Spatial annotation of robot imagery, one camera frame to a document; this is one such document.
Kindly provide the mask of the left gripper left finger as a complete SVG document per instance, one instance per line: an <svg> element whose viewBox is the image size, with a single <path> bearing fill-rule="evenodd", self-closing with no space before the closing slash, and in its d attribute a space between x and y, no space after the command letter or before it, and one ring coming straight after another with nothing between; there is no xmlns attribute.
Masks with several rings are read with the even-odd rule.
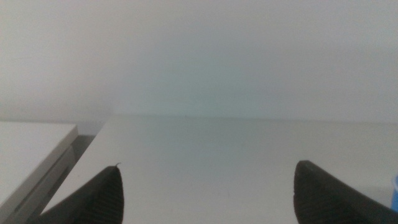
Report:
<svg viewBox="0 0 398 224"><path fill-rule="evenodd" d="M124 191L121 172L108 166L85 185L41 214L41 224L121 224L124 216Z"/></svg>

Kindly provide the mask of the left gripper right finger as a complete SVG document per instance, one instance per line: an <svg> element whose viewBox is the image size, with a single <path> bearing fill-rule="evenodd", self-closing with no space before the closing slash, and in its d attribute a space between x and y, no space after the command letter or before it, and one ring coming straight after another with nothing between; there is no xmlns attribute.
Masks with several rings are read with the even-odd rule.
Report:
<svg viewBox="0 0 398 224"><path fill-rule="evenodd" d="M299 223L397 224L397 212L311 161L299 161L296 165L293 203Z"/></svg>

